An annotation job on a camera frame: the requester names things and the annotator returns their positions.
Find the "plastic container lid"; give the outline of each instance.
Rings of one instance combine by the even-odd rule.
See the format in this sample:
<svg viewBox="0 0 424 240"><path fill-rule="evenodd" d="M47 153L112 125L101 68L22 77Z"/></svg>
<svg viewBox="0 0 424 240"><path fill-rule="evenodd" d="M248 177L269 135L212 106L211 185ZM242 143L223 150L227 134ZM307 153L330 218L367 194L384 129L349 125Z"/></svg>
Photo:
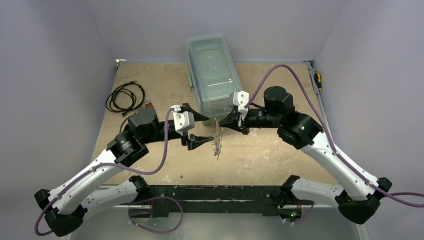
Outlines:
<svg viewBox="0 0 424 240"><path fill-rule="evenodd" d="M202 102L241 91L239 77L222 36L187 39L188 61Z"/></svg>

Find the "gray wall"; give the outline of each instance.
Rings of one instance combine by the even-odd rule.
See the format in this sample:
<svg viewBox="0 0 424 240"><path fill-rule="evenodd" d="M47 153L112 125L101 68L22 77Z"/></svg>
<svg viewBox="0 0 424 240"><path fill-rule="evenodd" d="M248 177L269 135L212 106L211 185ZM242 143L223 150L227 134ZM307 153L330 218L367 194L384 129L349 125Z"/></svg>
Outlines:
<svg viewBox="0 0 424 240"><path fill-rule="evenodd" d="M424 193L423 13L422 0L351 0L316 58L336 143L391 192ZM371 239L423 238L422 208L381 202Z"/></svg>
<svg viewBox="0 0 424 240"><path fill-rule="evenodd" d="M35 239L33 194L90 161L116 63L85 0L2 0L0 56L0 232Z"/></svg>
<svg viewBox="0 0 424 240"><path fill-rule="evenodd" d="M187 37L223 33L235 61L312 60L348 0L88 0L118 59L183 61Z"/></svg>

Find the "black plastic part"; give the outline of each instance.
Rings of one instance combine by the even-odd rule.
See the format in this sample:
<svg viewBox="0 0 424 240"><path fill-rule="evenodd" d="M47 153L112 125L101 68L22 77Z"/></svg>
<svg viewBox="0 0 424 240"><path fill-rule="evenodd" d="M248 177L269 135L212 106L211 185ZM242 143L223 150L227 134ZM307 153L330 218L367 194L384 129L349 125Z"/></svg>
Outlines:
<svg viewBox="0 0 424 240"><path fill-rule="evenodd" d="M219 126L223 128L229 128L243 135L249 134L249 128L247 128L243 121L239 120L241 115L239 114L237 107L235 106L233 110L221 121L219 121Z"/></svg>
<svg viewBox="0 0 424 240"><path fill-rule="evenodd" d="M140 175L131 176L128 181L134 184L136 191L139 194L145 194L150 191L150 187L146 180Z"/></svg>
<svg viewBox="0 0 424 240"><path fill-rule="evenodd" d="M244 118L244 126L246 128L278 128L281 115L269 114L264 108L249 109L247 116Z"/></svg>
<svg viewBox="0 0 424 240"><path fill-rule="evenodd" d="M83 224L83 217L87 209L79 205L76 210L69 215L58 214L57 211L57 208L48 211L44 219L56 236L63 237L72 233Z"/></svg>
<svg viewBox="0 0 424 240"><path fill-rule="evenodd" d="M373 216L380 206L380 201L375 196L370 196L368 200L346 201L339 204L339 212L350 221L356 224L364 224Z"/></svg>
<svg viewBox="0 0 424 240"><path fill-rule="evenodd" d="M297 175L290 175L287 180L282 184L280 187L280 195L279 198L280 201L280 208L284 207L284 205L287 205L289 203L298 203L299 199L295 197L292 193L293 184L296 182L296 180L300 179L300 176Z"/></svg>
<svg viewBox="0 0 424 240"><path fill-rule="evenodd" d="M109 142L107 149L116 157L115 163L131 166L137 160L149 153L146 145L139 144L130 132L124 131Z"/></svg>
<svg viewBox="0 0 424 240"><path fill-rule="evenodd" d="M392 182L385 177L378 179L379 188L388 192L392 187ZM383 195L375 191L373 195L369 194L367 200L354 201L344 190L339 196L334 199L338 203L339 212L350 221L356 224L364 224L371 218L380 206L380 200Z"/></svg>
<svg viewBox="0 0 424 240"><path fill-rule="evenodd" d="M212 136L196 136L194 134L190 134L188 139L187 148L188 150L193 150L199 147L202 144L213 141L214 138Z"/></svg>
<svg viewBox="0 0 424 240"><path fill-rule="evenodd" d="M142 107L128 119L128 126L132 134L141 143L150 143L149 139L161 131L158 115L153 107Z"/></svg>
<svg viewBox="0 0 424 240"><path fill-rule="evenodd" d="M186 112L186 111L193 114L195 122L209 120L209 117L204 116L204 115L198 113L197 111L193 110L193 108L190 106L190 104L185 102L181 105L181 111L179 111L179 112L182 113L182 112Z"/></svg>
<svg viewBox="0 0 424 240"><path fill-rule="evenodd" d="M165 140L165 123L163 121L161 121L160 123L160 133L158 135L156 135L155 137L152 136L151 140L149 141L149 143L155 143L155 142L160 142L160 141L164 141ZM174 121L169 121L168 122L168 140L174 140L174 139L179 139L181 138L181 134L179 134L178 132L175 131L175 123Z"/></svg>
<svg viewBox="0 0 424 240"><path fill-rule="evenodd" d="M265 109L270 115L287 117L295 112L293 96L281 86L268 87L263 92Z"/></svg>
<svg viewBox="0 0 424 240"><path fill-rule="evenodd" d="M200 145L208 143L213 140L214 140L214 137L212 136L196 136L194 134L190 134L190 136L188 136L188 133L185 131L182 133L182 136L181 136L181 145L187 146L187 149L191 151L193 149L196 149Z"/></svg>
<svg viewBox="0 0 424 240"><path fill-rule="evenodd" d="M300 209L283 208L279 212L279 216L282 219L290 219L290 222L302 218L302 211Z"/></svg>
<svg viewBox="0 0 424 240"><path fill-rule="evenodd" d="M296 149L313 145L315 136L323 131L321 125L311 116L295 112L293 122L282 122L277 130L278 136Z"/></svg>
<svg viewBox="0 0 424 240"><path fill-rule="evenodd" d="M41 210L43 210L49 204L50 190L40 189L34 194L35 201Z"/></svg>
<svg viewBox="0 0 424 240"><path fill-rule="evenodd" d="M377 183L378 183L378 188L380 188L381 190L383 190L387 193L389 192L390 188L392 187L392 182L389 179L387 179L386 177L380 177L377 180ZM378 200L381 200L384 197L384 195L379 191L375 191L374 196Z"/></svg>

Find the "wooden work surface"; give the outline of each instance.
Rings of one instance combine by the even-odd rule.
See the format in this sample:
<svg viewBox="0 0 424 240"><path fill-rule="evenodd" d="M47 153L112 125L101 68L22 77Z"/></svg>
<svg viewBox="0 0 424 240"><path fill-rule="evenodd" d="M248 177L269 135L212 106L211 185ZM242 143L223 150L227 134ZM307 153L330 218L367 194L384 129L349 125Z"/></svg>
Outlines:
<svg viewBox="0 0 424 240"><path fill-rule="evenodd" d="M236 64L238 77L243 90L252 94L265 73L273 64ZM304 84L315 107L315 98L306 65L290 65ZM156 109L159 121L163 121L169 107L189 103L197 109L193 93L190 91L187 65L185 63L122 63L116 74L113 88L137 81L146 92ZM263 85L254 103L263 105L263 91L271 86L283 86L294 98L297 111L314 116L296 80L287 69L276 69ZM138 88L134 88L141 97ZM121 106L129 106L129 97L122 94L116 101ZM94 150L94 158L119 133L122 121L119 113L106 111ZM197 136L213 136L212 126L197 122L189 131ZM249 135L242 135L225 128L222 132L222 150L217 160L212 143L205 143L195 150L188 151L180 140L169 141L168 154L163 168L154 175L145 176L150 185L281 185L288 176L299 175L312 181L336 183L317 162L300 150L283 142L276 129L250 129ZM147 145L149 154L132 165L143 171L152 171L160 163L164 150L163 142ZM135 173L123 171L105 184L118 185Z"/></svg>

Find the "screwdriver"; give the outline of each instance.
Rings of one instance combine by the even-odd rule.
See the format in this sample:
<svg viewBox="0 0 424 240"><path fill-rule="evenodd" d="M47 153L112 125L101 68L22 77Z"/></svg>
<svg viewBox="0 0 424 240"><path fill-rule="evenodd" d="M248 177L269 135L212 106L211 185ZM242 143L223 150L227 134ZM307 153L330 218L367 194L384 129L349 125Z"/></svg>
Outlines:
<svg viewBox="0 0 424 240"><path fill-rule="evenodd" d="M315 81L316 87L318 88L319 96L321 97L321 100L323 101L323 105L324 105L323 92L322 92L323 86L322 86L322 83L321 83L321 74L319 74L318 72L315 73L313 75L313 80Z"/></svg>

